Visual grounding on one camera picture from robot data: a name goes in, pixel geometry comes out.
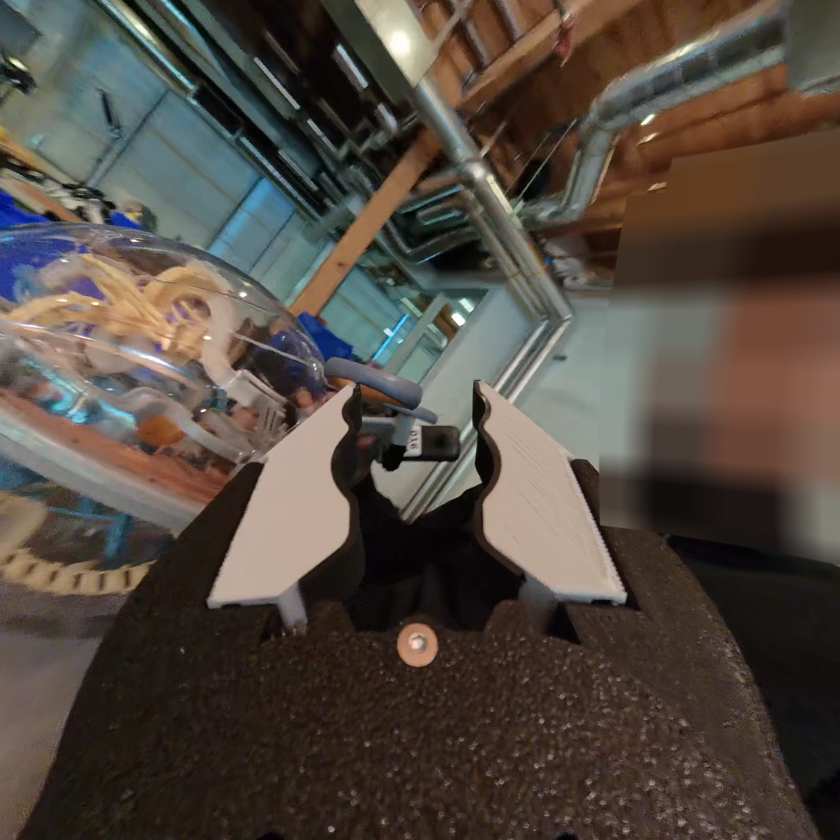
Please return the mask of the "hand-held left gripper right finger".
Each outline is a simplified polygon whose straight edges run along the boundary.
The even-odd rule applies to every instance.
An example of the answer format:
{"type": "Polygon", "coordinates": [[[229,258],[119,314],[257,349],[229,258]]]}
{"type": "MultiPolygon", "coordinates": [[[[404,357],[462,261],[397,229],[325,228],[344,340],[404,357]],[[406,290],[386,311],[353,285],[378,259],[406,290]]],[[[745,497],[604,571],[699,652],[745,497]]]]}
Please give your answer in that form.
{"type": "Polygon", "coordinates": [[[485,381],[474,382],[472,396],[476,538],[518,578],[528,617],[550,623],[566,604],[626,606],[569,451],[485,381]]]}

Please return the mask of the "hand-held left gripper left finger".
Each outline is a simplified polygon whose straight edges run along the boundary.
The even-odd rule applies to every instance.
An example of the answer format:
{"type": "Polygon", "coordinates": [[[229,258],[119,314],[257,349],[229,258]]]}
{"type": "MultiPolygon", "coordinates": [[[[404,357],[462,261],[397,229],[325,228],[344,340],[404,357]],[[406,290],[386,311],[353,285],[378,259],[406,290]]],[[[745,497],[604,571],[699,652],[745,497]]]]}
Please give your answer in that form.
{"type": "Polygon", "coordinates": [[[309,607],[356,589],[363,545],[350,480],[360,429],[361,389],[349,384],[269,451],[208,608],[274,606],[284,625],[306,625],[309,607]]]}

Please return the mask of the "grey orange scissors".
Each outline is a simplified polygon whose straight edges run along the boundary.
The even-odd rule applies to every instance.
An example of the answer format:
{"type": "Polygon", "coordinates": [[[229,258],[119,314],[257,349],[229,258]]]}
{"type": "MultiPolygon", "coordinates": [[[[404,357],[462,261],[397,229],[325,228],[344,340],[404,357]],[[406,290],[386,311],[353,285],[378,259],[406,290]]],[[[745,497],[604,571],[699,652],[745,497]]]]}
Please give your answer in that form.
{"type": "Polygon", "coordinates": [[[436,425],[438,422],[438,416],[422,406],[424,390],[413,381],[384,369],[338,357],[325,362],[323,373],[335,389],[339,390],[348,383],[359,386],[365,402],[390,406],[426,424],[436,425]]]}

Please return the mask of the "clear plastic maze ball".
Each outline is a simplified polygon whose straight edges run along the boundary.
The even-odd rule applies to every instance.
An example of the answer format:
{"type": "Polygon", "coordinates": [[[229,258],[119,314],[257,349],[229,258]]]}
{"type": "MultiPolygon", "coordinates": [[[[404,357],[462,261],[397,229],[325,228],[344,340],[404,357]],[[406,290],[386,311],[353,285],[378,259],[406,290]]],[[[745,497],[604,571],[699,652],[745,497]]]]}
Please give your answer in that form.
{"type": "Polygon", "coordinates": [[[132,228],[1,233],[2,489],[183,529],[328,390],[307,331],[220,259],[132,228]]]}

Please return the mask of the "grey metal pipe run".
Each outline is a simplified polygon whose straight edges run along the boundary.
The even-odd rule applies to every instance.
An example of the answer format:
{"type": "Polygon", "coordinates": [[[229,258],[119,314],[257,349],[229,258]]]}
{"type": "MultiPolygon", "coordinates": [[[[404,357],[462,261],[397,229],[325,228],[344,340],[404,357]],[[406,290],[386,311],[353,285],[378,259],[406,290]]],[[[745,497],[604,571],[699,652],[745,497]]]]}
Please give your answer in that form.
{"type": "Polygon", "coordinates": [[[574,317],[570,302],[547,271],[496,176],[431,70],[416,84],[413,102],[465,184],[467,213],[509,282],[541,316],[570,323],[574,317]]]}

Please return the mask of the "spiral metal duct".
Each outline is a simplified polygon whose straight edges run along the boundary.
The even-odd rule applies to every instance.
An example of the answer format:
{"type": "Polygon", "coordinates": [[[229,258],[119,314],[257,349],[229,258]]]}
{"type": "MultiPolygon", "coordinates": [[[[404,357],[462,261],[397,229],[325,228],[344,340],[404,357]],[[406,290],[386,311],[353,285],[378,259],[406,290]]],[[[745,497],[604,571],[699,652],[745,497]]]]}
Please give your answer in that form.
{"type": "Polygon", "coordinates": [[[703,36],[614,79],[581,121],[579,147],[562,192],[523,205],[525,227],[577,221],[592,204],[618,135],[784,60],[789,2],[761,2],[703,36]]]}

